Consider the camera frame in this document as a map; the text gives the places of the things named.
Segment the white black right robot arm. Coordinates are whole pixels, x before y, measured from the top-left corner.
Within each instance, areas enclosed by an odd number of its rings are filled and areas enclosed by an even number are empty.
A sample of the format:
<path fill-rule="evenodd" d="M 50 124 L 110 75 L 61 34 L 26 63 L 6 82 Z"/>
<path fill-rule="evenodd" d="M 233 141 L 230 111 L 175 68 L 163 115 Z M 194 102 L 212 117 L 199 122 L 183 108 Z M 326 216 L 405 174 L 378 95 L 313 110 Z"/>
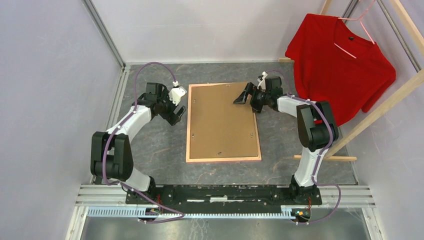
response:
<path fill-rule="evenodd" d="M 328 101 L 312 101 L 285 93 L 280 77 L 260 75 L 258 85 L 248 82 L 235 105 L 249 102 L 252 112 L 259 114 L 264 106 L 297 119 L 298 138 L 302 145 L 299 166 L 291 178 L 289 199 L 302 204 L 318 195 L 317 174 L 322 160 L 338 139 L 339 132 Z"/>

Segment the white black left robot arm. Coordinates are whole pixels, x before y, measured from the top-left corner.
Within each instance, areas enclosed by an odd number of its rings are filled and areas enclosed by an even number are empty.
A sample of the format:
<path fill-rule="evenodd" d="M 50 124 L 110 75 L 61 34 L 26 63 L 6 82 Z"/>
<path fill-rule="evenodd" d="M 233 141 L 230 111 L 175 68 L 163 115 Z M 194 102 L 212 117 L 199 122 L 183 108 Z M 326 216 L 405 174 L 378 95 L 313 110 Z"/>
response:
<path fill-rule="evenodd" d="M 138 190 L 145 204 L 157 198 L 154 179 L 134 166 L 131 142 L 139 131 L 154 117 L 160 116 L 171 126 L 181 120 L 186 107 L 179 107 L 187 90 L 175 83 L 171 89 L 162 83 L 148 82 L 129 112 L 107 131 L 97 131 L 91 138 L 90 172 L 106 184 L 121 184 Z"/>

